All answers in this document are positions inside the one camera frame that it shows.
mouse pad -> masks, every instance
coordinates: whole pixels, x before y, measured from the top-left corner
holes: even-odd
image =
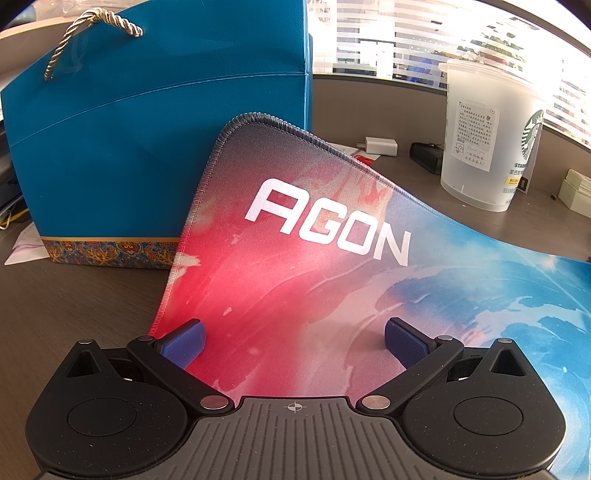
[[[589,478],[591,264],[475,232],[328,143],[248,113],[221,133],[151,334],[207,332],[191,374],[242,395],[363,394],[403,371],[398,316],[467,346],[517,341],[562,409],[552,468]]]

desk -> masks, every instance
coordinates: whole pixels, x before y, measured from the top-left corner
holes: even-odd
[[[505,213],[485,212],[445,192],[439,177],[408,157],[374,163],[425,203],[465,225],[521,247],[586,260],[591,220],[547,193],[517,193]],[[0,233],[0,261],[23,225]],[[164,291],[167,272],[59,265],[49,259],[0,265],[0,465],[3,480],[33,480],[38,472],[24,437],[33,403],[58,364],[81,338],[104,348],[145,333]]]

blue gift bag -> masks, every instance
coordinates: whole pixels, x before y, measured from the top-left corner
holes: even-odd
[[[57,262],[167,267],[223,126],[309,129],[305,0],[149,0],[74,35],[2,91],[27,205]]]

round pad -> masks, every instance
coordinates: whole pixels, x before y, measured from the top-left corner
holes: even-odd
[[[106,437],[120,433],[135,420],[135,407],[120,398],[92,398],[75,406],[68,423],[78,433],[89,437]]]
[[[27,420],[39,463],[64,476],[120,478],[178,447],[188,423],[182,403],[162,388],[115,375],[68,379],[44,392]]]
[[[453,416],[469,432],[487,436],[513,432],[523,422],[516,405],[496,397],[468,398],[456,405]]]

plastic cup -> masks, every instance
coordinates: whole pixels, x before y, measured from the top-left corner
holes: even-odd
[[[447,122],[441,186],[461,201],[504,212],[541,133],[545,100],[535,86],[466,60],[447,72]]]

